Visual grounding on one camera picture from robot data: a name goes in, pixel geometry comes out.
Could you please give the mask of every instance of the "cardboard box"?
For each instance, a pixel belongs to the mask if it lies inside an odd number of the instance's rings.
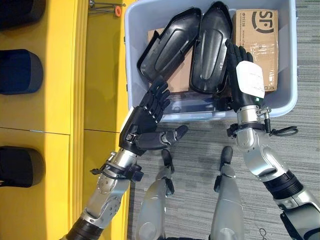
[[[278,11],[239,9],[233,17],[233,42],[243,46],[262,68],[264,89],[273,92],[278,84]]]
[[[161,34],[164,28],[156,29],[156,31]],[[148,32],[148,41],[152,39],[154,36],[154,30]],[[192,61],[192,50],[186,53],[184,57],[184,61],[180,64],[180,66],[175,70],[172,76],[168,79],[168,89],[171,93],[179,93],[186,92],[189,90],[189,76],[190,76],[190,68]]]

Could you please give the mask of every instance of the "white paper tag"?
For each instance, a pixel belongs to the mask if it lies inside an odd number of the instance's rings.
[[[240,91],[259,98],[265,97],[262,68],[250,61],[241,61],[236,66],[236,76]]]

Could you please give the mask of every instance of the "yellow cabinet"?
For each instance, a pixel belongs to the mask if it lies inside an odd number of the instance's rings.
[[[89,170],[117,149],[128,112],[125,10],[88,17],[88,0],[47,0],[39,22],[0,31],[0,50],[27,49],[44,70],[36,93],[0,95],[0,145],[35,148],[46,164],[40,184],[0,188],[0,239],[66,234],[96,187]],[[129,191],[101,239],[127,239],[128,207]]]
[[[69,228],[70,136],[0,128],[0,146],[36,149],[45,161],[37,185],[0,188],[0,239],[57,240]]]

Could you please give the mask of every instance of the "light blue plastic bin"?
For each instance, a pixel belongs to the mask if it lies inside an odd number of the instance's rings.
[[[128,106],[139,105],[149,83],[139,74],[137,62],[148,45],[148,31],[164,28],[170,19],[190,7],[205,13],[211,0],[139,0],[125,12],[125,62]],[[264,105],[272,108],[271,117],[290,112],[297,102],[297,26],[295,0],[224,0],[231,16],[236,9],[278,10],[278,86],[268,94]],[[210,95],[186,93],[171,98],[162,122],[235,119],[231,111],[213,111]]]

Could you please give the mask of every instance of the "gray carpet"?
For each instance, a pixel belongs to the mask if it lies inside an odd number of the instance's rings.
[[[272,137],[272,145],[298,179],[320,199],[320,2],[297,0],[298,101],[282,117],[273,118],[272,127],[297,125],[299,133],[290,137]],[[226,136],[232,121],[187,123],[188,134],[171,148],[176,172],[175,194],[166,199],[167,237],[208,239],[218,194],[213,191],[219,174],[220,153],[224,146],[234,149],[232,166],[237,175],[244,212],[246,240],[261,240],[259,228],[268,240],[289,240],[280,220],[281,211],[262,183],[248,171],[235,140]],[[174,128],[179,124],[161,124]],[[131,186],[128,239],[134,232],[141,201],[162,165],[160,151],[150,151],[138,163],[145,173],[141,182]]]

